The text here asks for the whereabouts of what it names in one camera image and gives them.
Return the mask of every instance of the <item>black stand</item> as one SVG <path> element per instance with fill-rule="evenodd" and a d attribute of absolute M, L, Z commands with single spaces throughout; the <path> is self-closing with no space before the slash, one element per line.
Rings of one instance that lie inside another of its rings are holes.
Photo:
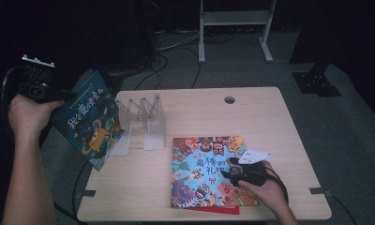
<path fill-rule="evenodd" d="M 292 74 L 303 94 L 317 94 L 319 97 L 342 96 L 324 76 L 327 67 L 328 62 L 315 63 L 310 72 L 294 72 Z"/>

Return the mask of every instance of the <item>human hand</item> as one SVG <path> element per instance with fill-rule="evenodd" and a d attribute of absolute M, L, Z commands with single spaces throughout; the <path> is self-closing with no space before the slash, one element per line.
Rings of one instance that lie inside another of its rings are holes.
<path fill-rule="evenodd" d="M 18 94 L 12 99 L 8 107 L 8 121 L 15 139 L 17 137 L 38 139 L 41 130 L 50 121 L 51 112 L 62 106 L 63 103 L 64 101 L 61 100 L 37 104 L 33 100 Z"/>
<path fill-rule="evenodd" d="M 263 165 L 273 171 L 272 165 L 268 161 L 263 161 Z M 277 177 L 272 171 L 267 170 L 267 173 Z M 281 187 L 271 179 L 267 179 L 260 187 L 243 180 L 240 180 L 238 185 L 253 192 L 258 199 L 273 212 L 277 211 L 279 208 L 288 206 Z"/>

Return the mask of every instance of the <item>wire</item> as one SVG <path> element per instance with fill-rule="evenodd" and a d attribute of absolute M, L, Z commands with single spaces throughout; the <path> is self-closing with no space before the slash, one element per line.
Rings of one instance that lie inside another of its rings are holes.
<path fill-rule="evenodd" d="M 223 44 L 223 43 L 226 43 L 226 42 L 229 42 L 229 41 L 232 41 L 235 39 L 235 36 L 234 34 L 228 34 L 230 35 L 231 37 L 227 37 L 226 35 L 220 35 L 220 34 L 208 34 L 207 36 L 205 36 L 205 43 L 207 44 L 212 44 L 212 45 L 220 45 L 220 44 Z"/>
<path fill-rule="evenodd" d="M 167 57 L 163 56 L 163 55 L 159 55 L 158 57 L 161 57 L 163 59 L 165 59 L 165 64 L 163 67 L 161 67 L 159 70 L 155 70 L 155 72 L 147 75 L 145 78 L 143 78 L 136 86 L 135 86 L 135 89 L 134 90 L 138 90 L 138 87 L 144 82 L 146 81 L 148 78 L 150 78 L 151 76 L 155 75 L 155 74 L 158 74 L 162 69 L 164 69 L 167 65 L 168 65 L 168 59 Z"/>
<path fill-rule="evenodd" d="M 165 52 L 169 52 L 169 51 L 172 51 L 172 50 L 185 50 L 185 51 L 189 51 L 189 52 L 193 53 L 193 54 L 196 56 L 196 58 L 197 58 L 197 64 L 198 64 L 199 68 L 198 68 L 198 71 L 197 71 L 196 77 L 195 77 L 195 79 L 194 79 L 194 81 L 193 81 L 193 84 L 192 84 L 191 87 L 190 87 L 191 89 L 193 89 L 194 86 L 196 85 L 196 81 L 199 79 L 200 71 L 202 70 L 202 65 L 199 63 L 199 55 L 196 54 L 196 52 L 194 52 L 193 50 L 188 49 L 188 48 L 183 48 L 183 47 L 182 47 L 182 48 L 172 48 L 172 49 L 169 49 L 169 50 L 163 51 L 163 53 L 165 53 Z"/>
<path fill-rule="evenodd" d="M 268 168 L 268 167 L 264 167 L 264 168 L 265 168 L 266 170 L 268 170 L 268 171 L 274 173 L 275 176 L 277 177 L 277 179 L 281 180 L 280 177 L 278 176 L 278 174 L 277 174 L 274 170 L 272 170 L 272 169 L 270 169 L 270 168 Z"/>
<path fill-rule="evenodd" d="M 77 184 L 79 183 L 80 177 L 82 176 L 83 170 L 85 169 L 88 162 L 89 162 L 88 160 L 85 161 L 84 165 L 80 169 L 79 174 L 77 175 L 76 182 L 74 182 L 73 192 L 71 194 L 71 205 L 73 207 L 73 216 L 77 219 L 76 221 L 78 224 L 88 224 L 88 223 L 80 221 L 79 218 L 77 217 L 77 211 L 76 211 L 76 205 L 75 205 L 76 203 L 74 201 L 75 199 L 74 196 L 76 195 Z"/>
<path fill-rule="evenodd" d="M 155 86 L 155 89 L 161 89 L 162 77 L 158 74 L 158 71 L 153 68 L 153 64 L 151 65 L 151 69 L 157 75 L 158 84 Z"/>
<path fill-rule="evenodd" d="M 331 190 L 328 190 L 328 192 L 330 193 L 330 196 L 333 197 L 333 199 L 339 203 L 339 205 L 345 210 L 345 212 L 348 214 L 349 218 L 351 219 L 352 223 L 354 225 L 357 225 L 357 222 L 356 220 L 354 219 L 352 213 L 349 211 L 349 209 L 345 206 L 345 204 L 343 204 L 339 198 L 337 198 L 337 196 L 334 195 L 334 193 L 331 191 Z"/>
<path fill-rule="evenodd" d="M 75 221 L 78 222 L 78 219 L 76 217 L 74 217 L 71 213 L 69 213 L 68 210 L 66 210 L 65 208 L 63 208 L 62 206 L 60 206 L 55 201 L 53 201 L 53 206 L 55 207 L 56 210 L 58 210 L 58 212 L 60 212 L 63 215 L 67 216 L 68 218 L 71 218 L 71 219 L 73 219 L 73 220 L 75 220 Z"/>
<path fill-rule="evenodd" d="M 169 50 L 169 49 L 173 49 L 173 48 L 175 48 L 175 47 L 178 47 L 178 46 L 181 46 L 181 45 L 187 44 L 187 43 L 189 43 L 189 42 L 191 42 L 191 41 L 197 39 L 197 38 L 199 37 L 199 35 L 200 35 L 200 32 L 197 32 L 197 33 L 194 34 L 192 37 L 188 37 L 188 38 L 186 38 L 186 39 L 184 39 L 184 40 L 181 40 L 181 41 L 179 41 L 179 42 L 176 43 L 176 44 L 173 44 L 173 45 L 171 45 L 171 46 L 167 46 L 167 47 L 163 47 L 163 48 L 157 48 L 157 51 L 159 51 L 159 52 L 167 51 L 167 50 Z"/>

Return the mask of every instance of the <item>children's book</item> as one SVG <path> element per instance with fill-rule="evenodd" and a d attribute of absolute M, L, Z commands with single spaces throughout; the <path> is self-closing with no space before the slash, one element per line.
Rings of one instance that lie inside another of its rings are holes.
<path fill-rule="evenodd" d="M 95 71 L 51 116 L 52 124 L 98 171 L 123 134 L 118 107 Z"/>
<path fill-rule="evenodd" d="M 246 151 L 241 136 L 174 138 L 172 146 L 171 207 L 258 205 L 255 195 L 221 173 L 242 171 L 229 161 Z"/>

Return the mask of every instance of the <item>black cable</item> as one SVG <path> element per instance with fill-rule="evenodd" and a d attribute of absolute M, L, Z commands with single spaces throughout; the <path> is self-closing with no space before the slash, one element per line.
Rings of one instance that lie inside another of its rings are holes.
<path fill-rule="evenodd" d="M 186 50 L 186 51 L 189 51 L 189 52 L 193 53 L 196 56 L 197 62 L 198 62 L 197 64 L 199 65 L 199 69 L 197 71 L 196 78 L 194 79 L 193 84 L 190 87 L 191 89 L 193 89 L 194 85 L 196 85 L 196 81 L 199 79 L 200 71 L 202 70 L 202 65 L 199 63 L 199 55 L 196 54 L 196 52 L 194 52 L 193 50 L 188 49 L 188 48 L 183 48 L 183 47 L 171 48 L 169 50 L 162 51 L 162 53 L 169 52 L 169 51 L 172 51 L 172 50 Z"/>
<path fill-rule="evenodd" d="M 269 170 L 270 172 L 274 173 L 275 176 L 277 177 L 277 179 L 281 180 L 280 177 L 278 176 L 278 174 L 277 174 L 274 170 L 272 170 L 272 169 L 270 169 L 270 168 L 268 168 L 268 167 L 264 167 L 264 168 L 265 168 L 266 170 Z"/>
<path fill-rule="evenodd" d="M 348 214 L 349 218 L 351 219 L 352 223 L 354 225 L 357 225 L 357 222 L 356 220 L 354 219 L 352 213 L 349 211 L 349 209 L 345 206 L 345 204 L 343 204 L 339 198 L 337 198 L 337 196 L 334 195 L 334 193 L 331 191 L 331 190 L 328 190 L 328 192 L 330 193 L 330 196 L 333 197 L 333 199 L 339 203 L 339 205 L 345 210 L 345 212 Z"/>
<path fill-rule="evenodd" d="M 135 89 L 134 90 L 138 90 L 138 87 L 144 82 L 146 81 L 148 78 L 150 78 L 151 76 L 155 75 L 156 73 L 160 72 L 162 69 L 164 69 L 167 65 L 168 65 L 168 59 L 167 57 L 163 56 L 163 55 L 159 55 L 159 57 L 162 57 L 163 59 L 165 59 L 166 63 L 163 67 L 161 67 L 159 70 L 156 70 L 155 72 L 147 75 L 145 78 L 143 78 L 136 86 L 135 86 Z"/>
<path fill-rule="evenodd" d="M 276 184 L 278 184 L 280 186 L 280 188 L 281 188 L 281 190 L 283 191 L 283 194 L 284 194 L 284 199 L 286 200 L 286 203 L 289 204 L 290 201 L 289 201 L 289 197 L 288 197 L 288 191 L 287 191 L 287 187 L 284 185 L 284 183 L 280 179 L 276 178 L 275 176 L 273 176 L 269 173 L 267 173 L 265 177 L 267 179 L 273 180 L 274 182 L 276 182 Z"/>
<path fill-rule="evenodd" d="M 9 138 L 15 143 L 13 131 L 8 121 L 8 106 L 11 100 L 15 98 L 19 91 L 19 85 L 23 80 L 23 75 L 28 76 L 27 67 L 13 67 L 7 71 L 4 76 L 3 83 L 1 85 L 1 96 L 0 96 L 0 116 Z"/>
<path fill-rule="evenodd" d="M 77 223 L 80 225 L 80 224 L 88 224 L 86 222 L 82 222 L 80 221 L 78 218 L 77 218 L 77 211 L 76 211 L 76 203 L 74 201 L 74 197 L 76 196 L 76 189 L 77 189 L 77 184 L 79 183 L 79 180 L 80 180 L 80 177 L 82 176 L 82 173 L 86 167 L 86 165 L 88 164 L 88 160 L 85 161 L 84 165 L 82 166 L 82 168 L 80 169 L 79 171 L 79 174 L 77 175 L 77 179 L 76 181 L 74 182 L 74 187 L 73 187 L 73 192 L 71 194 L 71 205 L 72 205 L 72 208 L 73 208 L 73 216 L 77 219 Z"/>
<path fill-rule="evenodd" d="M 76 220 L 76 218 L 71 213 L 69 213 L 68 210 L 66 210 L 65 208 L 63 208 L 62 206 L 60 206 L 58 203 L 56 203 L 56 201 L 53 201 L 53 206 L 55 207 L 56 210 L 58 210 L 58 212 L 60 212 L 63 215 L 67 216 L 68 218 Z"/>
<path fill-rule="evenodd" d="M 153 64 L 151 65 L 151 67 L 150 67 L 151 69 L 152 69 L 152 71 L 153 72 L 155 72 L 156 73 L 156 75 L 157 75 L 157 80 L 158 80 L 158 84 L 155 86 L 155 89 L 161 89 L 161 83 L 162 83 L 162 77 L 158 74 L 159 72 L 160 72 L 160 70 L 155 70 L 154 68 L 153 68 Z"/>

